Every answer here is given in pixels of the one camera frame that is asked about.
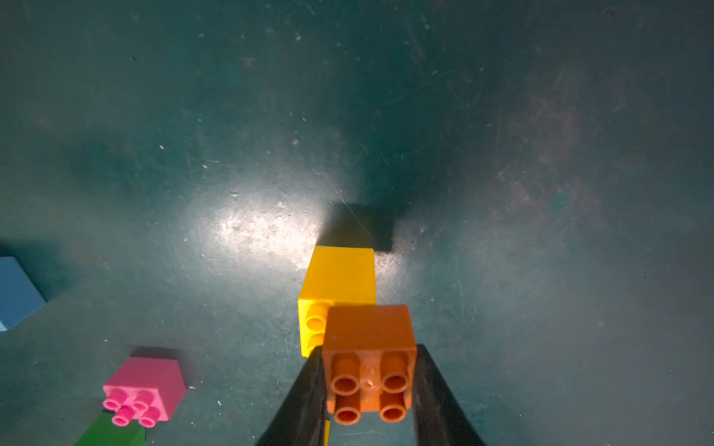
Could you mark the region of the yellow lego brick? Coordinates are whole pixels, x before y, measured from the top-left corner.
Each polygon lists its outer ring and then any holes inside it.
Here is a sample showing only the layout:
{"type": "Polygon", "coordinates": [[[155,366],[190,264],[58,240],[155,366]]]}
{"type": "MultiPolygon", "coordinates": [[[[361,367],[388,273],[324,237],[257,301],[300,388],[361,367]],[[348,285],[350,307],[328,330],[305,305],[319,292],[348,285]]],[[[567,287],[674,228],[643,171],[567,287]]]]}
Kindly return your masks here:
{"type": "Polygon", "coordinates": [[[301,356],[323,344],[330,308],[376,303],[374,250],[316,246],[297,299],[301,356]]]}

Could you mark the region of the blue long lego brick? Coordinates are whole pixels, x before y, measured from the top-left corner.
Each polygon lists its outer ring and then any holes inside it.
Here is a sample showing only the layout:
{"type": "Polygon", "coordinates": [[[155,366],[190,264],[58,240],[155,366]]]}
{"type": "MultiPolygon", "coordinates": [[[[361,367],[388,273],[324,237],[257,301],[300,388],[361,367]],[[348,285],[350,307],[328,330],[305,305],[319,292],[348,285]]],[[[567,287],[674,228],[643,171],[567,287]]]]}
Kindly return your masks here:
{"type": "Polygon", "coordinates": [[[7,332],[46,305],[44,297],[12,256],[1,258],[0,292],[2,332],[7,332]]]}

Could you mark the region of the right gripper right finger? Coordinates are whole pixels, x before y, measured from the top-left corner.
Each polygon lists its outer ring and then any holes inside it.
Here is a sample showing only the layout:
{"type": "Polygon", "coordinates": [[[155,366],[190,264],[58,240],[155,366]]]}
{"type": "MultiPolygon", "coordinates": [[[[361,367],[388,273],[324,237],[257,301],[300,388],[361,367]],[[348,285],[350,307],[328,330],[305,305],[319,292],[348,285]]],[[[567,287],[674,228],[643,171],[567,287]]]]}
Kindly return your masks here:
{"type": "Polygon", "coordinates": [[[418,344],[412,409],[417,446],[485,446],[423,344],[418,344]]]}

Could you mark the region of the orange lego brick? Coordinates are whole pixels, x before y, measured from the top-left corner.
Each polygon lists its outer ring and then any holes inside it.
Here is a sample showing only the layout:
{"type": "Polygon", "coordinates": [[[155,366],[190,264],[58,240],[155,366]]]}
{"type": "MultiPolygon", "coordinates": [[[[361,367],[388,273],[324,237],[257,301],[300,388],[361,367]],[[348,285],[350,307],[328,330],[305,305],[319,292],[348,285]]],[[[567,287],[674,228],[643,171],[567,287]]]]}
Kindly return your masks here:
{"type": "Polygon", "coordinates": [[[339,306],[327,313],[321,356],[327,412],[344,426],[377,413],[405,419],[413,402],[418,359],[408,306],[339,306]]]}

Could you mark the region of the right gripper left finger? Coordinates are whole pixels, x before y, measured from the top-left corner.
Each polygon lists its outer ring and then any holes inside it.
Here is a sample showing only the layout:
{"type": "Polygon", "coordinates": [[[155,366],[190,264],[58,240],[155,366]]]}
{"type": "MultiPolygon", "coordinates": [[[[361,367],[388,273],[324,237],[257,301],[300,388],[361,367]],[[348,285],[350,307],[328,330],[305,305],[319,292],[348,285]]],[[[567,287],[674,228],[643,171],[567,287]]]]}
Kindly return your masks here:
{"type": "Polygon", "coordinates": [[[327,421],[327,384],[322,348],[315,348],[258,446],[322,446],[327,421]]]}

